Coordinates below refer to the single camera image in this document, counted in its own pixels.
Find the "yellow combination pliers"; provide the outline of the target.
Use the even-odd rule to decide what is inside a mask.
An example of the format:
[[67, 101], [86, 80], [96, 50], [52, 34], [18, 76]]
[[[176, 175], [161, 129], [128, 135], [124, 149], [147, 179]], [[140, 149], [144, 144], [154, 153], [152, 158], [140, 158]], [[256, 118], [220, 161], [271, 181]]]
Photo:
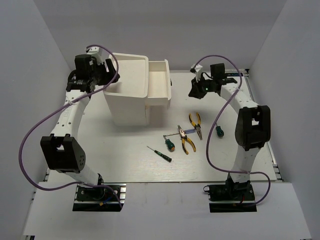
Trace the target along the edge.
[[193, 118], [192, 118], [192, 114], [190, 113], [188, 115], [188, 118], [189, 118], [189, 122], [191, 123], [191, 125], [194, 127], [199, 139], [202, 141], [203, 140], [203, 135], [202, 135], [202, 130], [201, 130], [201, 117], [199, 115], [198, 112], [195, 113], [196, 114], [196, 117], [197, 117], [197, 123], [195, 123], [193, 121]]

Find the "white top drawer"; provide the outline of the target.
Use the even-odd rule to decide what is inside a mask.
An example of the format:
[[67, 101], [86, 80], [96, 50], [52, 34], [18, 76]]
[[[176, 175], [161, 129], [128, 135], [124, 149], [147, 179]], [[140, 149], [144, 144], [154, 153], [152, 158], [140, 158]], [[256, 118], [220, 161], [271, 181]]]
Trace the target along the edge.
[[171, 104], [171, 78], [167, 59], [149, 61], [148, 63], [148, 93], [146, 104], [169, 108]]

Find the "yellow needle-nose pliers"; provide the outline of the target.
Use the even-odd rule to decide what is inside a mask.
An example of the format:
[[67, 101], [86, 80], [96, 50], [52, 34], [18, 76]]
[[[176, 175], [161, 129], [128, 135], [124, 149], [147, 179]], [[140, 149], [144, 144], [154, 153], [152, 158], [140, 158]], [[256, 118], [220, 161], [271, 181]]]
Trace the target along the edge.
[[193, 143], [193, 141], [187, 136], [186, 132], [181, 128], [180, 125], [177, 126], [178, 128], [178, 132], [179, 132], [179, 135], [180, 135], [180, 139], [181, 139], [181, 145], [182, 145], [182, 149], [184, 151], [184, 153], [186, 155], [189, 154], [187, 148], [186, 148], [186, 143], [189, 143], [192, 147], [192, 150], [193, 152], [196, 152], [196, 146], [195, 144]]

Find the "white drawer cabinet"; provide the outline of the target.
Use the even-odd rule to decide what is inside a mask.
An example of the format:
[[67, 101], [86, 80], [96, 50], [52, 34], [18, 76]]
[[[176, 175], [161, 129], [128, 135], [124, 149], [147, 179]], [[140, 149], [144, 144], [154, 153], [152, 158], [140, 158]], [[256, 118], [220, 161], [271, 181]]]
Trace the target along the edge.
[[111, 60], [113, 64], [118, 62], [120, 78], [103, 91], [112, 120], [117, 126], [146, 126], [149, 59], [125, 53], [114, 53], [114, 56]]

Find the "green stubby phillips screwdriver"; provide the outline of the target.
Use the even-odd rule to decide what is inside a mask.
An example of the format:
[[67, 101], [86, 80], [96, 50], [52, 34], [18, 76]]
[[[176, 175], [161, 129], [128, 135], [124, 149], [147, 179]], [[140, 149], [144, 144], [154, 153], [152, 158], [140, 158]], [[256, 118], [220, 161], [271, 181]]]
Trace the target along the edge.
[[165, 140], [165, 144], [166, 144], [168, 150], [170, 152], [173, 152], [175, 150], [175, 144], [169, 138], [167, 138], [166, 135], [163, 135], [163, 138]]

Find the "black precision screwdriver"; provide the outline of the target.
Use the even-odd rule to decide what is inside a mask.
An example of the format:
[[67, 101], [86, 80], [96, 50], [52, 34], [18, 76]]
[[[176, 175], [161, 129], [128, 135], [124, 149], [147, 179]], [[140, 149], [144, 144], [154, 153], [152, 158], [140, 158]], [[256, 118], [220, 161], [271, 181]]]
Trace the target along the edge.
[[166, 160], [167, 162], [171, 162], [172, 161], [172, 158], [170, 158], [169, 156], [167, 156], [167, 155], [165, 155], [165, 154], [163, 154], [163, 153], [161, 153], [160, 151], [158, 151], [158, 150], [155, 150], [155, 149], [153, 149], [153, 148], [151, 148], [151, 147], [149, 147], [149, 146], [147, 146], [150, 150], [152, 150], [155, 154], [157, 154], [158, 156], [160, 156], [161, 158], [163, 158], [164, 160]]

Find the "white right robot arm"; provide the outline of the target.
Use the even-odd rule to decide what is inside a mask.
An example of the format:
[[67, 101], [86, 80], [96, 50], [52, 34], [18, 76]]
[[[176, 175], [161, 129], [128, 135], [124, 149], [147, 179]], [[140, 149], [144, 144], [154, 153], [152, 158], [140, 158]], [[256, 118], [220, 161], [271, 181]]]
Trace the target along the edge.
[[223, 63], [210, 66], [211, 77], [204, 78], [203, 67], [193, 65], [190, 70], [195, 77], [191, 80], [191, 98], [202, 99], [214, 92], [227, 101], [237, 113], [235, 140], [238, 149], [233, 167], [229, 173], [232, 183], [225, 188], [226, 195], [236, 200], [244, 193], [242, 183], [250, 180], [250, 172], [257, 154], [271, 138], [271, 111], [266, 105], [259, 105], [240, 90], [240, 83], [227, 77]]

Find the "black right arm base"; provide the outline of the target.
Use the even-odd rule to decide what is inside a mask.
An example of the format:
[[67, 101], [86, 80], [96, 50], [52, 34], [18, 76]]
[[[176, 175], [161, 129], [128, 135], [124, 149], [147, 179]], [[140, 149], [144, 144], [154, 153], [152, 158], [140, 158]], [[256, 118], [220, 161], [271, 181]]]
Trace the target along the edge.
[[257, 211], [255, 194], [251, 182], [233, 182], [229, 177], [224, 184], [203, 187], [208, 194], [211, 213], [253, 213]]

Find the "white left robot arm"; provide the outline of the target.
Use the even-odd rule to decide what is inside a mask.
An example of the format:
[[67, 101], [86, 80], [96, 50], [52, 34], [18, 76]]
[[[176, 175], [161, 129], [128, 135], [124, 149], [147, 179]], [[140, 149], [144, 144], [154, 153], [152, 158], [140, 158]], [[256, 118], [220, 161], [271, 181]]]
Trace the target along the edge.
[[111, 59], [102, 59], [98, 52], [77, 55], [75, 70], [67, 80], [65, 105], [67, 106], [49, 136], [40, 140], [40, 146], [50, 170], [66, 174], [77, 182], [89, 184], [88, 193], [99, 200], [105, 196], [106, 187], [99, 183], [100, 175], [86, 165], [86, 154], [78, 143], [80, 123], [91, 94], [97, 86], [117, 81]]

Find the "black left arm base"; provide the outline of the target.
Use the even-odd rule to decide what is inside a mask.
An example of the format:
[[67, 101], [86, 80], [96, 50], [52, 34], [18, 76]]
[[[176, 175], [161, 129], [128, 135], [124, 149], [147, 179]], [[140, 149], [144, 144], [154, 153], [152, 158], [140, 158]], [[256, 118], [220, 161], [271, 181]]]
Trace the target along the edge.
[[120, 212], [125, 203], [126, 183], [109, 184], [109, 188], [76, 188], [73, 212]]

